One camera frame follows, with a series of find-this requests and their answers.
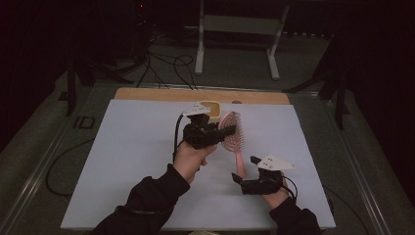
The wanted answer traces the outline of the white table mat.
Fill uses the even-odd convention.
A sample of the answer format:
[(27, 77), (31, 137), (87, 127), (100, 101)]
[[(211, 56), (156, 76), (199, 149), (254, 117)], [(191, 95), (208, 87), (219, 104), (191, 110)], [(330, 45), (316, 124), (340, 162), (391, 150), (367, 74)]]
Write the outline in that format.
[[(126, 202), (144, 177), (158, 178), (172, 160), (175, 124), (187, 102), (112, 100), (62, 221), (62, 228), (95, 227)], [(323, 228), (336, 222), (300, 122), (291, 105), (224, 104), (240, 113), (245, 134), (243, 156), (278, 157), (293, 164), (285, 174), (297, 190), (297, 204), (309, 209)], [(198, 171), (190, 190), (179, 198), (167, 230), (270, 230), (275, 223), (259, 196), (244, 195), (232, 180), (235, 156), (218, 148)]]

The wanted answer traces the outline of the black stand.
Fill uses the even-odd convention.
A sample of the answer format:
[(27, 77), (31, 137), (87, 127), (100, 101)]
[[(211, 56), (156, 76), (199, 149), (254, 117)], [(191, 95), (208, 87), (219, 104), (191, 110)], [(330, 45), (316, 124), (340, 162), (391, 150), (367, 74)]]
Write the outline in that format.
[(321, 89), (317, 92), (320, 100), (328, 101), (334, 95), (336, 97), (334, 120), (340, 130), (344, 130), (344, 111), (346, 108), (346, 81), (349, 69), (329, 69), (315, 74), (311, 79), (291, 88), (283, 89), (283, 93), (296, 94), (303, 89), (320, 81), (323, 82)]
[(85, 57), (68, 57), (67, 59), (67, 90), (63, 92), (59, 100), (66, 101), (68, 103), (66, 116), (70, 117), (76, 108), (76, 79), (79, 78), (84, 86), (92, 86), (94, 81), (89, 79), (86, 75), (88, 70), (96, 70), (102, 72), (104, 76), (123, 84), (131, 84), (130, 80), (127, 80), (114, 71), (105, 68), (98, 62)]

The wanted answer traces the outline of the person's right hand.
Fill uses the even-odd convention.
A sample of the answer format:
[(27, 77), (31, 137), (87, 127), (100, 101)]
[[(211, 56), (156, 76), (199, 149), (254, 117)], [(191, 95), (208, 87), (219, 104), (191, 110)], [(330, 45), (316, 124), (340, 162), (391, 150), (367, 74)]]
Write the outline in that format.
[(290, 197), (289, 191), (285, 187), (281, 187), (277, 192), (262, 195), (261, 198), (272, 210), (278, 208)]

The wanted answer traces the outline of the black rectangular bracket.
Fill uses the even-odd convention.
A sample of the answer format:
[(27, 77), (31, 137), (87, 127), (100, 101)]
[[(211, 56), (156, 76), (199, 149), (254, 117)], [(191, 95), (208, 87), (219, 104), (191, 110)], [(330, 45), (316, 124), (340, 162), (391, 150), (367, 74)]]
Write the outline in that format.
[(74, 129), (92, 129), (95, 125), (96, 119), (94, 117), (77, 117), (73, 124)]

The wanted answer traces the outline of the person's left hand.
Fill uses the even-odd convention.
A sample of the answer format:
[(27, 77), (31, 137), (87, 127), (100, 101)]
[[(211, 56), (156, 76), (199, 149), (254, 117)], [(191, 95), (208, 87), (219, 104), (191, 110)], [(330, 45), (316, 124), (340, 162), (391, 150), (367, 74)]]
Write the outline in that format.
[(195, 149), (187, 142), (179, 145), (173, 161), (173, 167), (191, 184), (201, 166), (207, 165), (207, 157), (216, 150), (212, 145), (203, 149)]

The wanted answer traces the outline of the pink hairbrush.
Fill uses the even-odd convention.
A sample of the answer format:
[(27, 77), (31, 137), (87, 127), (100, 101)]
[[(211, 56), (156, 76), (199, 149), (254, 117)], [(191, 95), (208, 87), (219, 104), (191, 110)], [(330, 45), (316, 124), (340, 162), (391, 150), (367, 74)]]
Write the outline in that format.
[(235, 154), (237, 175), (241, 178), (245, 178), (247, 172), (242, 156), (245, 140), (240, 114), (234, 111), (226, 113), (219, 122), (218, 127), (220, 130), (233, 129), (233, 134), (224, 138), (222, 146), (227, 151)]

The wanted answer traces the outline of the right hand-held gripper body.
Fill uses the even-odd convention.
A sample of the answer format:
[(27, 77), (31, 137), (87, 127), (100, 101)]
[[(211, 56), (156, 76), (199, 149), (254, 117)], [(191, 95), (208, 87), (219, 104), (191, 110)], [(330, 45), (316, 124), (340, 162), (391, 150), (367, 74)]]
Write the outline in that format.
[(277, 192), (281, 187), (285, 187), (291, 196), (297, 194), (297, 190), (291, 190), (284, 184), (286, 176), (283, 175), (283, 170), (295, 169), (293, 164), (268, 155), (256, 166), (258, 179), (243, 180), (240, 184), (244, 195), (268, 195)]

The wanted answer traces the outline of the wooden table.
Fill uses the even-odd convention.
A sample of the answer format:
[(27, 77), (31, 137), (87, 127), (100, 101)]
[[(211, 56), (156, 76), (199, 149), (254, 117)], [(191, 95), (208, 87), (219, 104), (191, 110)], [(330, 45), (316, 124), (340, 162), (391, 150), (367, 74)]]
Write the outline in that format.
[(286, 94), (257, 91), (190, 90), (121, 87), (115, 93), (118, 100), (145, 101), (216, 101), (233, 104), (290, 105)]

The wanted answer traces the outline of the beige square cup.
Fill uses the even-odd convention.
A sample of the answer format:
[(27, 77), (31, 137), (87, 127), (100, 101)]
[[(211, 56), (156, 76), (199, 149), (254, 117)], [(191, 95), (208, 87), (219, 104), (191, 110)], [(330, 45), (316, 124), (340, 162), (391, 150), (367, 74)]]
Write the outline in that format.
[(209, 108), (207, 115), (209, 116), (208, 122), (219, 122), (221, 118), (221, 107), (216, 101), (201, 101), (204, 107)]

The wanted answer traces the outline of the white metal stand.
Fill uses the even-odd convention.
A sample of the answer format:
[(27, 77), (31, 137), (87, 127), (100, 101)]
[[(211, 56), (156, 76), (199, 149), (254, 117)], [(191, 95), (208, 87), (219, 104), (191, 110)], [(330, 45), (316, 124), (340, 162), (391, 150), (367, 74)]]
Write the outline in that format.
[(283, 33), (285, 21), (289, 13), (290, 6), (284, 5), (281, 16), (277, 20), (271, 20), (261, 18), (206, 15), (205, 1), (206, 0), (200, 0), (198, 25), (199, 43), (195, 63), (195, 75), (201, 75), (204, 71), (205, 32), (218, 31), (272, 35), (274, 37), (274, 41), (272, 45), (266, 49), (266, 56), (268, 60), (271, 78), (273, 80), (279, 80), (280, 73), (277, 67), (275, 54), (277, 51), (280, 38)]

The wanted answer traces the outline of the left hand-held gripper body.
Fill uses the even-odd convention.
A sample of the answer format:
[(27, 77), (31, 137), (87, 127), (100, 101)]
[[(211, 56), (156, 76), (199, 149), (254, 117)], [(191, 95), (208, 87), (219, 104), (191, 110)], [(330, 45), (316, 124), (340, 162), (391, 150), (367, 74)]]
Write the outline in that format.
[(183, 129), (183, 140), (194, 149), (203, 149), (225, 139), (225, 133), (218, 129), (217, 122), (210, 122), (210, 108), (196, 103), (183, 116), (190, 122)]

